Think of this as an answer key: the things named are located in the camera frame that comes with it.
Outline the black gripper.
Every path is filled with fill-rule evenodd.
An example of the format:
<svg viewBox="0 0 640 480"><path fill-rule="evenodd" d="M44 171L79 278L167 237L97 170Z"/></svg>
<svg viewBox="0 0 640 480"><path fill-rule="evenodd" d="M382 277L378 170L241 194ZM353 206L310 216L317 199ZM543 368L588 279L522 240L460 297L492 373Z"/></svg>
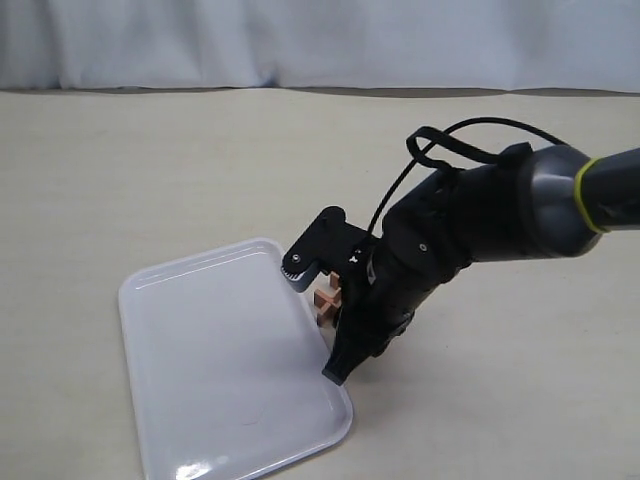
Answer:
<svg viewBox="0 0 640 480"><path fill-rule="evenodd" d="M365 288L339 311L322 374L336 385L379 356L440 285L471 264L453 233L449 206L460 172L436 172L385 214L382 236L365 263Z"/></svg>

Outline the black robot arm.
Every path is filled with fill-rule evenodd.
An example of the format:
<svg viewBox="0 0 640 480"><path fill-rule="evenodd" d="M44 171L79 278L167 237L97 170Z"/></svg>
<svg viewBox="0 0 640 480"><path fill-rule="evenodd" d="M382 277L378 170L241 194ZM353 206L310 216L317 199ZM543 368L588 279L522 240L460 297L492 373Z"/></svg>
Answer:
<svg viewBox="0 0 640 480"><path fill-rule="evenodd" d="M385 214L381 238L342 280L324 366L342 384L401 335L439 286L474 263L579 257L601 236L639 225L639 153L590 158L552 146L436 172Z"/></svg>

